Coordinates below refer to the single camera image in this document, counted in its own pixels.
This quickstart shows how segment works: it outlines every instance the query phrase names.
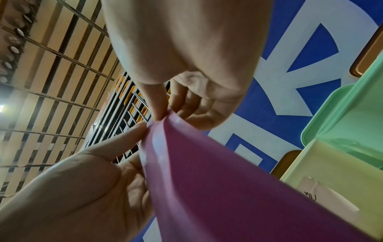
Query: white label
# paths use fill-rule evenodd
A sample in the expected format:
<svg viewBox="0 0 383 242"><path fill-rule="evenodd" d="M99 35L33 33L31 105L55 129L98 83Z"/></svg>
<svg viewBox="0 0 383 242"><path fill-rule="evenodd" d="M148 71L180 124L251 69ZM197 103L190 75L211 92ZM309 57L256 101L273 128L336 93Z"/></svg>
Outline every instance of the white label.
<svg viewBox="0 0 383 242"><path fill-rule="evenodd" d="M359 209L339 193L318 183L315 179L303 177L297 190L349 223L356 223Z"/></svg>

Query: ceiling grille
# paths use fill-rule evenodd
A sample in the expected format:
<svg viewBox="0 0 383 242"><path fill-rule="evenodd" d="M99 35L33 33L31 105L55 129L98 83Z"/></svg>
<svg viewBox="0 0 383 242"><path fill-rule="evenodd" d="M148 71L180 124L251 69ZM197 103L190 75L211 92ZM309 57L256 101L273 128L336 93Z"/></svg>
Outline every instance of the ceiling grille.
<svg viewBox="0 0 383 242"><path fill-rule="evenodd" d="M0 70L0 206L80 150L122 71L102 12L99 0L0 0L0 61L12 64Z"/></svg>

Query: pink sheet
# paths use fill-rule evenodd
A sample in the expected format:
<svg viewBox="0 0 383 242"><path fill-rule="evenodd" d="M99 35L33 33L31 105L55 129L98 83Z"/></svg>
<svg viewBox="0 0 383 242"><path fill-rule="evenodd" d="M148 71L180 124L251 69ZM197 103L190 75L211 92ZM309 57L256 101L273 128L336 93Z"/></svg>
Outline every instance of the pink sheet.
<svg viewBox="0 0 383 242"><path fill-rule="evenodd" d="M173 112L149 129L140 156L164 242L374 241Z"/></svg>

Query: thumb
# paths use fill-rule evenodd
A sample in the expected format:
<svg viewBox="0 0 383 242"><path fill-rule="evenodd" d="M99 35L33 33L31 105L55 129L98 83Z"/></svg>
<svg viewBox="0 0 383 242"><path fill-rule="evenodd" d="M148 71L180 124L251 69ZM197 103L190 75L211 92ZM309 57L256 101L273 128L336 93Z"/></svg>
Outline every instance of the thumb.
<svg viewBox="0 0 383 242"><path fill-rule="evenodd" d="M168 110L168 99L165 85L163 83L148 85L136 81L134 83L144 96L154 120L158 121L164 118Z"/></svg>

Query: hand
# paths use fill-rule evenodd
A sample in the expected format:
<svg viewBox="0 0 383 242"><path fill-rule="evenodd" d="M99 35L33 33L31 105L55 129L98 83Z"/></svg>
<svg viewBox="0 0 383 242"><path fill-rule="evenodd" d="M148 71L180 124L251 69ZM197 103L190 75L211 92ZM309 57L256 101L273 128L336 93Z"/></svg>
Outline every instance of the hand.
<svg viewBox="0 0 383 242"><path fill-rule="evenodd" d="M222 123L251 84L272 0L103 0L112 45L155 120L170 107L201 130Z"/></svg>
<svg viewBox="0 0 383 242"><path fill-rule="evenodd" d="M138 152L111 161L146 133L129 131L59 162L0 210L1 241L130 241L154 215Z"/></svg>

